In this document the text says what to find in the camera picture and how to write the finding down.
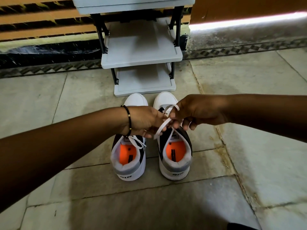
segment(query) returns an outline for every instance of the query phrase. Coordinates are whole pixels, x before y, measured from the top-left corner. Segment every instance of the orange insole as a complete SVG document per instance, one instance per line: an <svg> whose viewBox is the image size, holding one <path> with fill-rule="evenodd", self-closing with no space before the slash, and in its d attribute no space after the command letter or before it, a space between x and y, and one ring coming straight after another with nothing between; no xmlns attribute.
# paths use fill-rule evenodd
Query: orange insole
<svg viewBox="0 0 307 230"><path fill-rule="evenodd" d="M120 145L120 154L119 154L119 162L122 165L128 164L133 161L136 156L136 148L130 144L121 144Z"/></svg>
<svg viewBox="0 0 307 230"><path fill-rule="evenodd" d="M185 155L185 143L183 141L169 142L166 147L166 154L172 161L181 161Z"/></svg>

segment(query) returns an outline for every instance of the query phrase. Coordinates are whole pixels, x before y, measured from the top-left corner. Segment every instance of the floor tile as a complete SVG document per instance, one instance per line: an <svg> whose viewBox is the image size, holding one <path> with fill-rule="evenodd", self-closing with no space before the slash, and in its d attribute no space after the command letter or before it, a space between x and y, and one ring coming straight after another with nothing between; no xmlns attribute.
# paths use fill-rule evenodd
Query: floor tile
<svg viewBox="0 0 307 230"><path fill-rule="evenodd" d="M276 52L191 61L204 93L307 95L307 83ZM252 205L307 195L307 144L249 127L219 126Z"/></svg>
<svg viewBox="0 0 307 230"><path fill-rule="evenodd" d="M22 198L4 212L0 213L1 230L18 230L25 214L27 197Z"/></svg>
<svg viewBox="0 0 307 230"><path fill-rule="evenodd" d="M278 54L284 58L302 77L307 80L307 50L306 48L295 48L279 50Z"/></svg>
<svg viewBox="0 0 307 230"><path fill-rule="evenodd" d="M307 204L257 210L256 216L262 229L265 230L305 230L307 226Z"/></svg>
<svg viewBox="0 0 307 230"><path fill-rule="evenodd" d="M55 178L56 177L54 176L29 194L27 203L28 207L39 205L41 203L48 203Z"/></svg>
<svg viewBox="0 0 307 230"><path fill-rule="evenodd" d="M66 73L0 80L0 138L52 123Z"/></svg>
<svg viewBox="0 0 307 230"><path fill-rule="evenodd" d="M144 174L133 182L120 180L111 164L75 168L60 172L56 176L50 199L38 199L35 205L38 205L39 201L40 204L45 204L75 200L232 174L233 167L223 148L195 152L188 176L178 182L163 177L159 170L158 157L147 158Z"/></svg>
<svg viewBox="0 0 307 230"><path fill-rule="evenodd" d="M177 90L174 95L178 100L190 93L199 93L198 84L193 75L189 61L175 64ZM148 104L153 106L157 93L145 94ZM109 69L94 69L69 72L54 122L94 112L103 108L120 106L127 97L115 97L111 71ZM188 132L193 150L203 151L221 147L221 140L214 127L203 125L195 131ZM110 153L114 137L106 140L96 149L79 159L68 168L91 166L110 163ZM146 156L158 155L156 141L148 140Z"/></svg>
<svg viewBox="0 0 307 230"><path fill-rule="evenodd" d="M259 229L234 177L30 207L21 230L225 229L228 222Z"/></svg>

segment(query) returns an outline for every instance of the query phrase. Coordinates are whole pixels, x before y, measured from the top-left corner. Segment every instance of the hand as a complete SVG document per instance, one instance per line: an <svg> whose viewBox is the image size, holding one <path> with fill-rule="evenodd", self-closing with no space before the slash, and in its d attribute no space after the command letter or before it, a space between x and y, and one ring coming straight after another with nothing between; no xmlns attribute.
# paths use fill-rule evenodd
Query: hand
<svg viewBox="0 0 307 230"><path fill-rule="evenodd" d="M167 116L151 106L128 106L127 108L130 112L132 125L130 135L141 135L145 138L151 138L151 134L154 134L167 119ZM129 119L123 107L121 107L121 113L125 123L120 134L127 135L129 132Z"/></svg>
<svg viewBox="0 0 307 230"><path fill-rule="evenodd" d="M185 131L189 126L191 130L195 130L197 125L202 123L211 125L228 123L224 113L227 107L227 95L190 94L180 100L177 105L180 110L173 108L169 114L169 117L174 120L174 128L178 128L181 122Z"/></svg>

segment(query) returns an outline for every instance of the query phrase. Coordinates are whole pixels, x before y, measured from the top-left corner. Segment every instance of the shoe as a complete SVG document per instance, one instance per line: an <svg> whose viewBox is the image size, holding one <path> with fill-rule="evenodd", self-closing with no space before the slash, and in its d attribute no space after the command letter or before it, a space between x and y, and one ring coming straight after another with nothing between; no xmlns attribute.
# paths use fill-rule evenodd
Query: shoe
<svg viewBox="0 0 307 230"><path fill-rule="evenodd" d="M169 92L160 93L155 101L154 108L168 115L178 100ZM192 145L185 130L180 126L178 129L168 128L161 136L159 131L156 137L159 148L159 167L164 177L170 180L181 180L187 176L192 160Z"/></svg>
<svg viewBox="0 0 307 230"><path fill-rule="evenodd" d="M130 95L124 103L125 106L148 106L145 97L139 93ZM134 181L138 179L145 170L146 138L140 135L125 137L115 135L111 162L117 176L124 181Z"/></svg>

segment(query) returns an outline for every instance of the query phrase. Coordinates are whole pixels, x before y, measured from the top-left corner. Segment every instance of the person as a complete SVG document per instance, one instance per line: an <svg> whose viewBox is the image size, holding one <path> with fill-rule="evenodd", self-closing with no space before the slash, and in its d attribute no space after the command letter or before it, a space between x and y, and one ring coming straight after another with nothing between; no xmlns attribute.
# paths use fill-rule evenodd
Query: person
<svg viewBox="0 0 307 230"><path fill-rule="evenodd" d="M307 96L190 94L177 105L169 114L174 128L237 123L307 142ZM167 119L149 106L129 112L130 135L146 138ZM126 109L114 107L0 139L0 212L109 137L127 135L129 125Z"/></svg>

